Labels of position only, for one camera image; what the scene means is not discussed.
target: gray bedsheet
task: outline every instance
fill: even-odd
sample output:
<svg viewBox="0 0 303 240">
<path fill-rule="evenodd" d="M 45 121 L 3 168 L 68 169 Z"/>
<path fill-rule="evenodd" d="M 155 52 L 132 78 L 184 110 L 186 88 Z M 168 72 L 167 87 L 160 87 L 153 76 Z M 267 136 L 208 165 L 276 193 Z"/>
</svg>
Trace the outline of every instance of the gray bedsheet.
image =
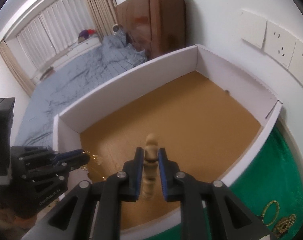
<svg viewBox="0 0 303 240">
<path fill-rule="evenodd" d="M 53 120 L 89 91 L 146 61 L 118 32 L 106 36 L 101 46 L 72 60 L 39 84 L 31 96 L 15 146 L 52 147 Z"/>
</svg>

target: gold ring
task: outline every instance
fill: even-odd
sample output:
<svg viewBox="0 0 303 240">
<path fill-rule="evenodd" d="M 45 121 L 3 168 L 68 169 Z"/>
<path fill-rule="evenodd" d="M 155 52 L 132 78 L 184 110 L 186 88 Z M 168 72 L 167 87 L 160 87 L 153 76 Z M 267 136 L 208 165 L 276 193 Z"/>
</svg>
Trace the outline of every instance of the gold ring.
<svg viewBox="0 0 303 240">
<path fill-rule="evenodd" d="M 275 213 L 275 215 L 274 215 L 273 220 L 272 220 L 269 224 L 265 224 L 264 218 L 265 218 L 266 211 L 267 211 L 267 209 L 268 209 L 273 203 L 276 204 L 276 213 Z M 261 213 L 262 222 L 263 222 L 267 227 L 271 226 L 273 223 L 276 222 L 276 219 L 277 219 L 277 217 L 278 217 L 278 215 L 279 215 L 279 210 L 280 210 L 280 205 L 279 205 L 279 203 L 278 203 L 276 200 L 270 201 L 270 202 L 264 207 L 264 209 L 263 209 L 263 211 L 262 211 L 262 213 Z"/>
</svg>

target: beige curtain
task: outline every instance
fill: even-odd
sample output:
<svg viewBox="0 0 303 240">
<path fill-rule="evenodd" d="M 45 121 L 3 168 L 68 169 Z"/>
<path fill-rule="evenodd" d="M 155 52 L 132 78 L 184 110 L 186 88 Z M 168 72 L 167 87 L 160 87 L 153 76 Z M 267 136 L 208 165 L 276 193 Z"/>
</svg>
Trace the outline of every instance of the beige curtain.
<svg viewBox="0 0 303 240">
<path fill-rule="evenodd" d="M 116 0 L 86 0 L 93 22 L 100 40 L 104 36 L 113 34 L 112 27 L 116 24 Z"/>
<path fill-rule="evenodd" d="M 34 89 L 35 84 L 28 78 L 26 73 L 22 70 L 19 63 L 17 62 L 16 58 L 10 51 L 10 48 L 7 46 L 6 42 L 2 40 L 0 43 L 0 54 L 5 61 L 7 67 L 9 68 L 10 72 L 13 74 L 17 82 L 23 88 L 23 90 L 31 96 Z"/>
</svg>

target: curtain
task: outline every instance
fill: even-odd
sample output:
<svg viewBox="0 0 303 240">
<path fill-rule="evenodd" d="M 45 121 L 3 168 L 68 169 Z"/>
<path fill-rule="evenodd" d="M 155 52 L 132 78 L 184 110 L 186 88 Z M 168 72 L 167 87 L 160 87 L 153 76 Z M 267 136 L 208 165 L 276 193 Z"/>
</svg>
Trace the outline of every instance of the curtain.
<svg viewBox="0 0 303 240">
<path fill-rule="evenodd" d="M 116 24 L 116 0 L 86 0 L 96 31 L 100 40 L 106 35 L 113 34 L 112 27 Z"/>
<path fill-rule="evenodd" d="M 82 30 L 94 27 L 84 0 L 57 0 L 27 24 L 17 39 L 33 65 L 41 70 L 76 43 Z"/>
<path fill-rule="evenodd" d="M 82 30 L 94 28 L 83 0 L 58 0 L 39 17 L 56 54 L 76 43 Z"/>
<path fill-rule="evenodd" d="M 35 89 L 35 84 L 28 78 L 28 76 L 22 70 L 22 68 L 18 64 L 16 58 L 14 57 L 14 55 L 12 54 L 12 52 L 10 51 L 4 40 L 2 40 L 0 43 L 0 54 L 5 64 L 9 68 L 10 72 L 17 80 L 17 82 L 20 84 L 23 90 L 29 96 L 31 96 Z"/>
<path fill-rule="evenodd" d="M 40 18 L 37 16 L 17 35 L 19 44 L 37 69 L 56 55 Z"/>
</svg>

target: blue gripper pad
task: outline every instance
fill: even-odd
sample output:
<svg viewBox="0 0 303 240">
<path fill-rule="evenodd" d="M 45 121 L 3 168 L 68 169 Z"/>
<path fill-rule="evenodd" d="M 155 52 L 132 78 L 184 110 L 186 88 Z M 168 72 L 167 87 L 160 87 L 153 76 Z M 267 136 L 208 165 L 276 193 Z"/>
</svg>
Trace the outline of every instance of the blue gripper pad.
<svg viewBox="0 0 303 240">
<path fill-rule="evenodd" d="M 76 156 L 76 155 L 80 155 L 84 152 L 83 149 L 78 149 L 78 150 L 74 150 L 74 151 L 71 151 L 71 152 L 65 152 L 65 153 L 61 153 L 61 154 L 58 154 L 55 159 L 52 161 L 52 164 L 55 165 L 57 164 L 59 161 L 62 161 L 62 160 L 66 160 L 70 157 L 73 157 L 73 156 Z"/>
<path fill-rule="evenodd" d="M 136 176 L 136 199 L 138 200 L 140 195 L 140 187 L 142 183 L 142 173 L 143 173 L 143 163 L 144 163 L 144 150 L 141 151 L 139 155 L 139 163 L 137 168 L 137 176 Z"/>
<path fill-rule="evenodd" d="M 166 179 L 166 172 L 165 172 L 165 166 L 164 166 L 164 156 L 161 152 L 161 150 L 158 150 L 158 165 L 159 165 L 159 172 L 160 172 L 160 181 L 161 181 L 161 189 L 163 192 L 164 199 L 167 201 L 168 198 L 168 185 L 167 185 L 167 179 Z"/>
</svg>

